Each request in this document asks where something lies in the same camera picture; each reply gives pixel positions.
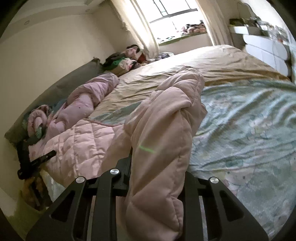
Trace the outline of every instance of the pile of clothes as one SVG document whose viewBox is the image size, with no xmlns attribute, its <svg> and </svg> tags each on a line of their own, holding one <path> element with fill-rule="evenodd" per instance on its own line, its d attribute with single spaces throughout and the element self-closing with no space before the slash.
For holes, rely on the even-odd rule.
<svg viewBox="0 0 296 241">
<path fill-rule="evenodd" d="M 200 24 L 186 24 L 181 29 L 181 35 L 196 34 L 196 33 L 206 33 L 207 29 L 204 22 L 201 20 Z"/>
<path fill-rule="evenodd" d="M 173 53 L 164 52 L 158 57 L 147 60 L 143 51 L 140 50 L 138 45 L 131 45 L 123 52 L 117 52 L 110 55 L 104 64 L 103 69 L 106 72 L 111 72 L 116 76 L 121 76 L 133 69 L 137 69 L 143 65 L 168 58 L 174 55 Z"/>
</svg>

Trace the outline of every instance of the bed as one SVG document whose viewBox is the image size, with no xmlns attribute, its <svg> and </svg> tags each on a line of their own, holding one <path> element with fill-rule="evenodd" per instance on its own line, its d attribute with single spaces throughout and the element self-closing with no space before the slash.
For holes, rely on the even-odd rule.
<svg viewBox="0 0 296 241">
<path fill-rule="evenodd" d="M 194 137 L 188 170 L 199 178 L 220 178 L 271 239 L 295 206 L 296 86 L 267 64 L 227 45 L 172 56 L 121 76 L 89 118 L 123 123 L 185 66 L 203 74 L 202 102 L 208 110 Z M 44 171 L 42 176 L 55 200 L 64 187 Z"/>
</svg>

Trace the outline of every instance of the beige bedsheet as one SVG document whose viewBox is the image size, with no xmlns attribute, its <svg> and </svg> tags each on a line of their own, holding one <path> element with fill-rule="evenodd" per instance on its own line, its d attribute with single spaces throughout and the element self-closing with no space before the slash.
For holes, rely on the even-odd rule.
<svg viewBox="0 0 296 241">
<path fill-rule="evenodd" d="M 203 47 L 159 60 L 122 75 L 116 89 L 98 105 L 90 117 L 146 99 L 160 83 L 184 66 L 199 69 L 205 78 L 206 86 L 240 79 L 289 81 L 269 65 L 235 47 Z"/>
</svg>

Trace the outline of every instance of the window frame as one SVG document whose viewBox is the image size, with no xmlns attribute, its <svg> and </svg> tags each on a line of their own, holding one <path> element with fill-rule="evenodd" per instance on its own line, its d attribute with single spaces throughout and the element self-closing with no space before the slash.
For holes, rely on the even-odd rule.
<svg viewBox="0 0 296 241">
<path fill-rule="evenodd" d="M 187 9 L 187 10 L 183 10 L 183 11 L 180 11 L 180 12 L 175 12 L 175 13 L 172 13 L 172 14 L 168 14 L 168 11 L 165 9 L 165 7 L 164 7 L 163 3 L 161 2 L 161 0 L 159 0 L 159 2 L 161 3 L 163 9 L 165 10 L 166 15 L 164 16 L 164 15 L 162 14 L 161 10 L 159 9 L 159 7 L 157 6 L 157 4 L 155 3 L 155 0 L 153 0 L 153 3 L 156 5 L 156 7 L 157 7 L 159 13 L 162 15 L 162 17 L 161 17 L 161 18 L 158 18 L 158 19 L 155 19 L 155 20 L 153 20 L 153 21 L 151 21 L 151 22 L 149 22 L 149 23 L 155 23 L 155 22 L 158 22 L 158 21 L 163 20 L 163 19 L 165 19 L 165 18 L 171 18 L 171 17 L 177 16 L 177 15 L 181 15 L 181 14 L 184 14 L 184 13 L 198 11 L 197 8 L 193 8 L 193 9 L 190 8 L 188 2 L 185 0 L 185 2 L 187 3 L 189 9 Z"/>
</svg>

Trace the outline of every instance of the pink quilted comforter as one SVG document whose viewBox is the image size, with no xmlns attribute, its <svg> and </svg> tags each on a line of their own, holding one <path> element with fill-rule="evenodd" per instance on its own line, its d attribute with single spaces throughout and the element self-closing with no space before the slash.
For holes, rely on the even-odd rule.
<svg viewBox="0 0 296 241">
<path fill-rule="evenodd" d="M 44 146 L 51 138 L 70 129 L 79 120 L 88 117 L 118 84 L 119 79 L 116 75 L 105 73 L 76 88 L 55 115 L 48 115 L 46 105 L 33 110 L 28 118 L 29 136 L 35 134 L 40 124 L 46 125 L 47 131 L 44 138 L 29 147 L 30 160 L 43 155 Z"/>
<path fill-rule="evenodd" d="M 44 153 L 57 155 L 44 169 L 66 187 L 78 176 L 89 179 L 114 168 L 133 147 L 129 192 L 117 199 L 118 222 L 134 240 L 175 240 L 183 227 L 178 196 L 192 138 L 207 113 L 203 87 L 203 76 L 186 68 L 159 85 L 123 125 L 79 121 L 47 142 Z"/>
</svg>

